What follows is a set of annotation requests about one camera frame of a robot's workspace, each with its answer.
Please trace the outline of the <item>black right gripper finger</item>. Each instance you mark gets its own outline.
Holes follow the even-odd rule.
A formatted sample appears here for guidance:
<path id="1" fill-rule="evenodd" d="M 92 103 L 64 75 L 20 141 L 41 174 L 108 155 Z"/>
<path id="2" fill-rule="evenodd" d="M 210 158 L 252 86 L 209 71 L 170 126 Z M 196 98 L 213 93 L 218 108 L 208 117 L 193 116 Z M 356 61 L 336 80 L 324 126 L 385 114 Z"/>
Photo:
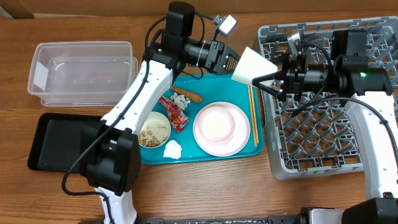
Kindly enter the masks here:
<path id="1" fill-rule="evenodd" d="M 252 79 L 252 84 L 253 85 L 258 85 L 260 84 L 260 82 L 264 82 L 264 81 L 272 81 L 272 80 L 284 80 L 286 77 L 286 72 L 283 71 L 278 71 L 278 72 L 274 72 L 274 73 L 270 73 L 267 75 L 262 75 L 260 77 L 256 77 Z"/>
<path id="2" fill-rule="evenodd" d="M 262 83 L 253 83 L 252 84 L 254 87 L 257 87 L 258 89 L 272 95 L 273 97 L 278 97 L 279 92 L 273 88 L 270 88 Z"/>

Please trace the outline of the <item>white paper cup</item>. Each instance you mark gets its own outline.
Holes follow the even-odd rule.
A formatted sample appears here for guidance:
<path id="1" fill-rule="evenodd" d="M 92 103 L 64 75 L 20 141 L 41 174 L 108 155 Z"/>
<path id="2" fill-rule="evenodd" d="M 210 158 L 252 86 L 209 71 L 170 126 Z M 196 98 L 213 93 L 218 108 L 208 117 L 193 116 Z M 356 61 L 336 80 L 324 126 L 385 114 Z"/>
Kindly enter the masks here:
<path id="1" fill-rule="evenodd" d="M 246 47 L 239 62 L 234 69 L 232 80 L 251 85 L 255 78 L 262 76 L 269 77 L 270 74 L 278 71 L 278 66 L 257 53 L 253 49 Z"/>

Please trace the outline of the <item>orange carrot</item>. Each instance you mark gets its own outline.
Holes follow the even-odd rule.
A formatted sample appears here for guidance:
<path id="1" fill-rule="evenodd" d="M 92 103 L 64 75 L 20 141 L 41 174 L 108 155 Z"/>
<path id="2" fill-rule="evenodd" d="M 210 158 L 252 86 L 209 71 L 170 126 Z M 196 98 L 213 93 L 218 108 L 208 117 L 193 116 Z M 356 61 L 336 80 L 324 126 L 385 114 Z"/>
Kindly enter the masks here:
<path id="1" fill-rule="evenodd" d="M 195 103 L 201 103 L 203 101 L 203 98 L 194 92 L 188 91 L 188 90 L 184 90 L 175 86 L 171 86 L 170 89 L 176 93 L 178 93 L 179 95 L 185 95 L 187 98 L 189 98 L 191 101 L 195 102 Z"/>

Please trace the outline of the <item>foil ball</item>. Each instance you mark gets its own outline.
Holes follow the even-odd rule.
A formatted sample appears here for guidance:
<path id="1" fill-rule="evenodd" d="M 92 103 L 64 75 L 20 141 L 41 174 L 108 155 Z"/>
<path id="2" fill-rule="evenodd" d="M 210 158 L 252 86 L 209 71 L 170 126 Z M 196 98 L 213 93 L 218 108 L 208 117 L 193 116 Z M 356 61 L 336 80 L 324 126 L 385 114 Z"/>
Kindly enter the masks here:
<path id="1" fill-rule="evenodd" d="M 188 97 L 185 95 L 179 95 L 178 93 L 174 93 L 170 99 L 174 102 L 176 106 L 178 106 L 181 110 L 185 110 L 188 107 L 188 104 L 191 102 Z"/>

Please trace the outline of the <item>white round plate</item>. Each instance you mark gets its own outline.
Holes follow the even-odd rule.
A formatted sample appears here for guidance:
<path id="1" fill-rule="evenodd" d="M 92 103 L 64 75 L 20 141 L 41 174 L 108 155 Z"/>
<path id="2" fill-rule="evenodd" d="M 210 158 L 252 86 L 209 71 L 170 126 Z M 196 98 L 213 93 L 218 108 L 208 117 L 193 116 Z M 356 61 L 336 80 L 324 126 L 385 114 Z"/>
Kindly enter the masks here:
<path id="1" fill-rule="evenodd" d="M 198 119 L 201 113 L 212 106 L 220 106 L 226 108 L 232 115 L 235 121 L 235 129 L 232 136 L 223 142 L 207 141 L 199 132 Z M 242 109 L 236 105 L 224 101 L 210 103 L 202 108 L 193 122 L 193 135 L 195 141 L 202 150 L 216 157 L 228 157 L 237 154 L 241 151 L 249 141 L 251 127 L 249 119 Z"/>

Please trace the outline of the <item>pink bowl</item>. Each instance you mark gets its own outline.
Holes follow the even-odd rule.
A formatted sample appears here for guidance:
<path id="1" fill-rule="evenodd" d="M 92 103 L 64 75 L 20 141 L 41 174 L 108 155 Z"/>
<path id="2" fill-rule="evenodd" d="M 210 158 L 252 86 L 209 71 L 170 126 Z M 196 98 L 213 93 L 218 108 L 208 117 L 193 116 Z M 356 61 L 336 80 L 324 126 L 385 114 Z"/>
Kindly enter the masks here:
<path id="1" fill-rule="evenodd" d="M 198 119 L 201 135 L 210 142 L 223 142 L 229 139 L 235 129 L 233 115 L 220 106 L 205 109 Z"/>

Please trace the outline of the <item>red snack wrapper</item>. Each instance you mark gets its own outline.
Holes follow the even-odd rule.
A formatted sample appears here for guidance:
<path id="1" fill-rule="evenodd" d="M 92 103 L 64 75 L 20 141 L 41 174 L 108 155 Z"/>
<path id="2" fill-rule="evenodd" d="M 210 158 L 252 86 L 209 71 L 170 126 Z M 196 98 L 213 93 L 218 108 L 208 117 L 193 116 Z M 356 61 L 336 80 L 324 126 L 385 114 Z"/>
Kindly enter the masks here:
<path id="1" fill-rule="evenodd" d="M 169 98 L 161 96 L 158 102 L 166 109 L 167 116 L 176 132 L 185 129 L 188 122 L 188 116 Z"/>

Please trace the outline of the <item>white bowl with food scraps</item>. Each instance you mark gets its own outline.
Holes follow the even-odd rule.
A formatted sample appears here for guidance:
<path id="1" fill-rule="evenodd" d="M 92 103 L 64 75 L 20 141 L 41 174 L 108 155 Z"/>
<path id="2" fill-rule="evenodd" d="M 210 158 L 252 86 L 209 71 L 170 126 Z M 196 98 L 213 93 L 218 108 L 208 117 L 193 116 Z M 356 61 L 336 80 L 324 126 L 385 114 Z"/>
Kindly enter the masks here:
<path id="1" fill-rule="evenodd" d="M 159 147 L 168 140 L 170 133 L 168 118 L 160 112 L 152 111 L 140 131 L 139 145 L 146 148 Z"/>

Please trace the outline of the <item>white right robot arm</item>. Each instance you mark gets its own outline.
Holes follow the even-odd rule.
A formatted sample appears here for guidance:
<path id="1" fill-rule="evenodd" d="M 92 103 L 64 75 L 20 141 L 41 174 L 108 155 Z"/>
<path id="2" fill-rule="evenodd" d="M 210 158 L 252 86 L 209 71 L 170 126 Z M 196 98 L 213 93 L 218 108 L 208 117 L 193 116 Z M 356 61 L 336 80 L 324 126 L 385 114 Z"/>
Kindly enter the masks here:
<path id="1" fill-rule="evenodd" d="M 383 68 L 372 68 L 366 55 L 364 30 L 337 30 L 326 65 L 310 65 L 303 49 L 312 43 L 300 34 L 289 37 L 291 51 L 268 60 L 246 49 L 247 84 L 279 100 L 288 94 L 300 98 L 305 91 L 328 91 L 345 107 L 362 157 L 366 199 L 344 210 L 304 208 L 300 223 L 397 222 L 397 124 L 393 88 Z"/>

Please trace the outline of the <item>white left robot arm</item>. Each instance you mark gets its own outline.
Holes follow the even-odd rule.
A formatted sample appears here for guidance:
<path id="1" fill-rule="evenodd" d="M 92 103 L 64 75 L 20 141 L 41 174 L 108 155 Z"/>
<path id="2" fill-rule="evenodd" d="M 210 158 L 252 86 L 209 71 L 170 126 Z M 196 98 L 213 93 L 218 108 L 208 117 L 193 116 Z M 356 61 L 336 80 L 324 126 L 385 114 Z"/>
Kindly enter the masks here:
<path id="1" fill-rule="evenodd" d="M 135 223 L 132 188 L 141 169 L 139 133 L 159 98 L 172 86 L 186 66 L 224 75 L 232 73 L 239 55 L 216 39 L 228 36 L 236 19 L 212 18 L 211 40 L 193 40 L 193 20 L 205 15 L 187 2 L 169 4 L 162 18 L 165 27 L 147 32 L 139 74 L 117 105 L 100 121 L 88 121 L 81 132 L 79 172 L 95 189 L 105 213 L 104 223 Z"/>

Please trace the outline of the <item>grey dishwasher rack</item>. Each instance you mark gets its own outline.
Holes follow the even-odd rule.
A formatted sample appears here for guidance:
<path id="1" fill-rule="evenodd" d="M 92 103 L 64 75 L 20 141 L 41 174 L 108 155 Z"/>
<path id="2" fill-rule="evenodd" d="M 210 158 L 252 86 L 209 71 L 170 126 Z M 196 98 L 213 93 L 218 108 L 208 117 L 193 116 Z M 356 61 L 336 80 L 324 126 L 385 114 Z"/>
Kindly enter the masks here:
<path id="1" fill-rule="evenodd" d="M 268 60 L 281 56 L 289 51 L 287 37 L 294 29 L 315 35 L 315 43 L 326 51 L 331 49 L 334 31 L 365 30 L 370 67 L 386 69 L 393 87 L 397 87 L 396 16 L 262 26 L 253 49 Z M 264 91 L 261 95 L 267 150 L 275 178 L 324 177 L 363 171 L 354 132 L 343 106 L 337 101 L 309 107 L 292 117 L 292 112 L 308 102 L 313 93 L 303 93 L 298 101 L 292 94 L 287 95 L 285 101 Z"/>

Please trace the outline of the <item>teal serving tray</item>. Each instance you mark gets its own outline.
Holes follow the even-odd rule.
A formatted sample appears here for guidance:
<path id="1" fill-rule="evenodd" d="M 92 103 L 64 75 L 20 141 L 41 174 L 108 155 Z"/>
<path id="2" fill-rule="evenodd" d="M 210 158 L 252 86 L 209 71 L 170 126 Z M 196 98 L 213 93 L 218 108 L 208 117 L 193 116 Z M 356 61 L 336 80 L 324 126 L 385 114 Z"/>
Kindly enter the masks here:
<path id="1" fill-rule="evenodd" d="M 193 133 L 193 122 L 197 113 L 210 103 L 224 101 L 232 103 L 242 109 L 244 114 L 251 119 L 248 86 L 231 79 L 231 75 L 206 74 L 202 79 L 196 80 L 190 76 L 180 76 L 173 86 L 200 95 L 201 103 L 189 103 L 184 113 L 188 116 L 188 123 L 184 130 L 176 132 L 171 129 L 170 140 L 177 141 L 182 152 L 179 159 L 164 157 L 165 146 L 146 148 L 141 146 L 141 161 L 147 165 L 173 164 L 179 162 L 201 162 L 218 160 L 219 157 L 205 152 L 196 142 Z"/>

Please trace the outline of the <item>crumpled white napkin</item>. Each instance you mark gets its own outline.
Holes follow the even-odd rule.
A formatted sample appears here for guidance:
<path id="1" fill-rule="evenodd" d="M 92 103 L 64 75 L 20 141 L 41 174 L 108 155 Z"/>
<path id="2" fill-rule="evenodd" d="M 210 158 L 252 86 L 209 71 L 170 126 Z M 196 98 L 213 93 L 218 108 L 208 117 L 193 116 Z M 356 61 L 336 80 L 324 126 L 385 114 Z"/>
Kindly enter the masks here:
<path id="1" fill-rule="evenodd" d="M 182 155 L 182 147 L 181 145 L 175 141 L 170 140 L 164 149 L 164 158 L 171 158 L 171 159 L 179 159 Z"/>

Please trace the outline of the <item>clear plastic bin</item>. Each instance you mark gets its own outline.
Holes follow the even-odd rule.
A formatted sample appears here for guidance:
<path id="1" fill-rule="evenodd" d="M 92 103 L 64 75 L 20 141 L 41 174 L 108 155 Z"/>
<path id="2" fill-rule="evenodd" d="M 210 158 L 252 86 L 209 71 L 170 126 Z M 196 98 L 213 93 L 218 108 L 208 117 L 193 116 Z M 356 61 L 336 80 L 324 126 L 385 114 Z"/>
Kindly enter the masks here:
<path id="1" fill-rule="evenodd" d="M 37 62 L 49 70 L 45 91 L 33 84 Z M 49 107 L 114 106 L 138 73 L 128 41 L 46 42 L 30 66 L 27 91 Z"/>

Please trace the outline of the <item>black plastic tray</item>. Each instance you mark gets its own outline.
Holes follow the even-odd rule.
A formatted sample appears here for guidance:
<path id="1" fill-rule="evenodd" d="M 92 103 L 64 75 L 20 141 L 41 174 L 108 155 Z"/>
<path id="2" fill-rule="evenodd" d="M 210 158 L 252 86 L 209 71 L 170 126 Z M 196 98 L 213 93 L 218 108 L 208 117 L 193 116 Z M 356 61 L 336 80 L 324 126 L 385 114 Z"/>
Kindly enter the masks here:
<path id="1" fill-rule="evenodd" d="M 80 155 L 80 133 L 86 121 L 100 116 L 44 113 L 37 123 L 27 166 L 31 170 L 66 172 Z"/>

